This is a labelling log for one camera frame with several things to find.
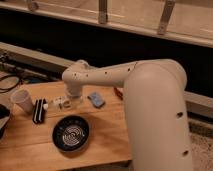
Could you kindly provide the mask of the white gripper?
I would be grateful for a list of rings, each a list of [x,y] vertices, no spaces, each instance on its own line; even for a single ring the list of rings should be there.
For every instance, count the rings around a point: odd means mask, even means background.
[[[62,110],[66,108],[77,108],[83,103],[82,96],[65,96],[54,98],[43,105],[45,110],[56,109]]]

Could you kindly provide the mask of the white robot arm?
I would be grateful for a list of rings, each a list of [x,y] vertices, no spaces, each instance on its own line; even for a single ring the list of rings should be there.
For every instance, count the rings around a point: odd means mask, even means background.
[[[85,85],[123,89],[134,171],[193,171],[184,90],[187,75],[170,59],[92,68],[83,60],[62,74],[66,96],[79,99]]]

